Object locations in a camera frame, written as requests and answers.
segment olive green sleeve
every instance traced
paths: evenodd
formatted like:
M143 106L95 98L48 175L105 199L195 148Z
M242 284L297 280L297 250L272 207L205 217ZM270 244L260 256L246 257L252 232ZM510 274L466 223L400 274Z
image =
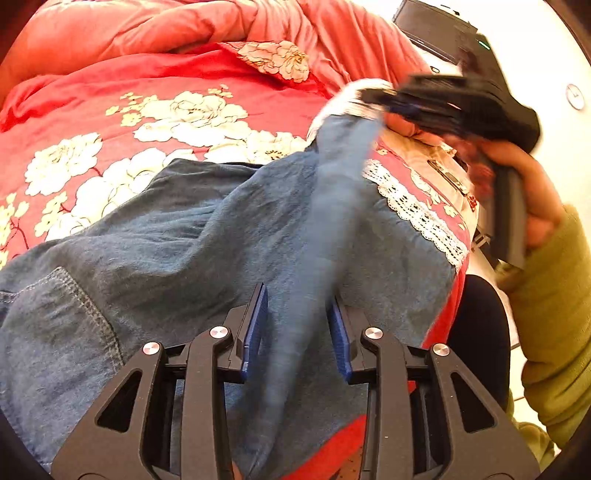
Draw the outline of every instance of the olive green sleeve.
M525 398L560 448L591 404L591 253L576 210L565 210L558 230L528 257L525 269L500 271L497 279L527 358ZM538 435L528 428L525 433Z
M535 459L538 460L540 469L544 470L554 460L554 442L550 440L548 434L540 426L527 421L516 421L513 417L514 409L513 396L509 395L507 415L534 454Z

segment bed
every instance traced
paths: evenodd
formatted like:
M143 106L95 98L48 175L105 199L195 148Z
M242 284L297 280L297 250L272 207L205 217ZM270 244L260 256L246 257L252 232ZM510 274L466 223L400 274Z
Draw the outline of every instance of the bed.
M51 0L0 65L0 268L83 231L175 158L271 163L304 150L312 120L349 82L396 86L429 71L396 26L345 0ZM395 115L387 126L366 178L456 272L431 345L453 321L478 206L427 163L470 188L440 139ZM437 222L417 221L393 183ZM364 422L288 478L328 479L359 449Z

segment black pants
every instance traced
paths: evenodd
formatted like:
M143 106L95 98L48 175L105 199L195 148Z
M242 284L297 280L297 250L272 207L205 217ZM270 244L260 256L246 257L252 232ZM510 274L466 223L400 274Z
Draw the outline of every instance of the black pants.
M509 326L501 299L483 278L466 276L447 344L505 410L511 359Z

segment denim shirt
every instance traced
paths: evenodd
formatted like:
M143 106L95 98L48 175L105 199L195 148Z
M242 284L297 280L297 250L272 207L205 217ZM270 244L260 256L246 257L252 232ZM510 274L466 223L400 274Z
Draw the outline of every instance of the denim shirt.
M363 415L342 380L326 315L347 304L420 345L456 271L361 175L379 122L330 117L305 152L264 167L174 160L82 232L0 271L0 408L50 467L101 389L148 341L191 341L268 288L259 368L226 387L246 478L301 466Z

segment white wall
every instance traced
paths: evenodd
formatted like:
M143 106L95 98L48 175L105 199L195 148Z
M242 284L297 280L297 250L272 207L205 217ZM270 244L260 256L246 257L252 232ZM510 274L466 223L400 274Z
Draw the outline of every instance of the white wall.
M356 0L391 19L400 0ZM565 202L574 203L591 239L591 66L560 18L542 0L441 0L484 33L511 92L534 108L543 137L534 156ZM589 105L574 110L566 86L574 83Z

